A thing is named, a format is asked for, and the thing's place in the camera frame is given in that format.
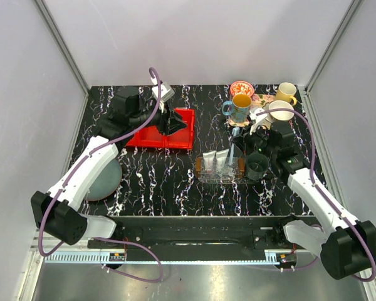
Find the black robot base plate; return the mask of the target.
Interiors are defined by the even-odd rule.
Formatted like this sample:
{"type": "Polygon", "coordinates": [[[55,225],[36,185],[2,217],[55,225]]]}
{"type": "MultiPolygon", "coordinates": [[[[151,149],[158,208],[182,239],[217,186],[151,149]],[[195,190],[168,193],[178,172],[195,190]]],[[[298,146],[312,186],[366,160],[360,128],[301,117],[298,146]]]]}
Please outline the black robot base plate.
{"type": "Polygon", "coordinates": [[[111,239],[140,243],[147,248],[155,245],[238,245],[247,249],[284,249],[296,245],[278,238],[272,227],[126,227],[116,232],[111,239]]]}

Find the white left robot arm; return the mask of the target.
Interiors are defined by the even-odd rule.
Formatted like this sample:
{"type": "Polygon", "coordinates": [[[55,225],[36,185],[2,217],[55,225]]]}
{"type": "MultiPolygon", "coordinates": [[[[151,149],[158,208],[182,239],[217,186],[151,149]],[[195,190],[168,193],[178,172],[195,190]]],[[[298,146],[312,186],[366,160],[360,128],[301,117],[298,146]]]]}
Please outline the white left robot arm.
{"type": "Polygon", "coordinates": [[[144,110],[138,88],[117,90],[81,156],[47,192],[32,195],[31,207],[40,233],[68,245],[95,236],[101,236],[110,248],[121,245],[123,233],[114,220],[85,216],[78,210],[97,177],[140,129],[155,126],[160,134],[172,135],[187,127],[182,116],[167,104],[174,96],[167,83],[155,85],[152,96],[153,109],[144,110]]]}

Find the white toothpaste tube red cap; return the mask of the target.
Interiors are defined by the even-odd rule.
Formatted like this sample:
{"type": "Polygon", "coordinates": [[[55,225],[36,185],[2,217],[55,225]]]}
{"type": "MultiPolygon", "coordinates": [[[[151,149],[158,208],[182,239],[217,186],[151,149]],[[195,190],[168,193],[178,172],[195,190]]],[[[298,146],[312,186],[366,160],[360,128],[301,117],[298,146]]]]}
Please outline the white toothpaste tube red cap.
{"type": "Polygon", "coordinates": [[[204,152],[202,155],[203,162],[204,162],[204,170],[211,171],[213,167],[213,160],[216,155],[216,151],[212,150],[209,152],[204,152]]]}

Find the white toothpaste tube dark cap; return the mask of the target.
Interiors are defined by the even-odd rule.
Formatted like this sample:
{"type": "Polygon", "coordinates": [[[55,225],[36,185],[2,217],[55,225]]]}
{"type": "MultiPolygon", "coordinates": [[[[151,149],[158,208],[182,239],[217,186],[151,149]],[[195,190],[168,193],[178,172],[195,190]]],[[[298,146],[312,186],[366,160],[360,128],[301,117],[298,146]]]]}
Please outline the white toothpaste tube dark cap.
{"type": "Polygon", "coordinates": [[[221,171],[226,163],[226,158],[229,154],[229,149],[216,152],[216,170],[221,171]]]}

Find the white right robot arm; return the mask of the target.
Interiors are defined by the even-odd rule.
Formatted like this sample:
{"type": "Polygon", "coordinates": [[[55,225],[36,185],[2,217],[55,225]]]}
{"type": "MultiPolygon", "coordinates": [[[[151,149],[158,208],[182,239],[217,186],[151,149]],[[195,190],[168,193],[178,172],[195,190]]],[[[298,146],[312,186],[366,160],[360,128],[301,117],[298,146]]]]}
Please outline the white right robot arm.
{"type": "Polygon", "coordinates": [[[256,171],[265,162],[301,198],[321,226],[315,228],[299,218],[285,218],[272,234],[277,247],[301,246],[319,258],[336,280],[366,269],[372,271],[369,280],[375,278],[376,227],[349,213],[318,180],[289,122],[274,122],[270,129],[245,130],[233,141],[248,159],[256,159],[256,171]]]}

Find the white toothbrush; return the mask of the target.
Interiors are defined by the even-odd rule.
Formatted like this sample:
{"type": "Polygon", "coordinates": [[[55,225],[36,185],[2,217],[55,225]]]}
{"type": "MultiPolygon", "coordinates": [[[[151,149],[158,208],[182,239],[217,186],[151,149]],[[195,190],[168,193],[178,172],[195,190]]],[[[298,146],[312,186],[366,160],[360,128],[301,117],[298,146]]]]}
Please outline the white toothbrush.
{"type": "Polygon", "coordinates": [[[239,127],[234,127],[232,129],[232,133],[231,133],[231,146],[230,146],[230,151],[229,151],[229,165],[231,166],[232,163],[233,163],[233,159],[234,159],[234,138],[239,134],[239,127]]]}

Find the dark grey mug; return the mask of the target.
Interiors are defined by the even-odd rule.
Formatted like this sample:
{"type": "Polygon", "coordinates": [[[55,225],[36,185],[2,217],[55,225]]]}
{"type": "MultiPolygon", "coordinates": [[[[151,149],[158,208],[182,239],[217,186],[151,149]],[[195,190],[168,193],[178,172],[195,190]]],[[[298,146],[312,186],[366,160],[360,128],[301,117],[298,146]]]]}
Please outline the dark grey mug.
{"type": "Polygon", "coordinates": [[[245,175],[248,179],[259,181],[269,169],[269,160],[263,154],[253,152],[247,156],[245,175]]]}

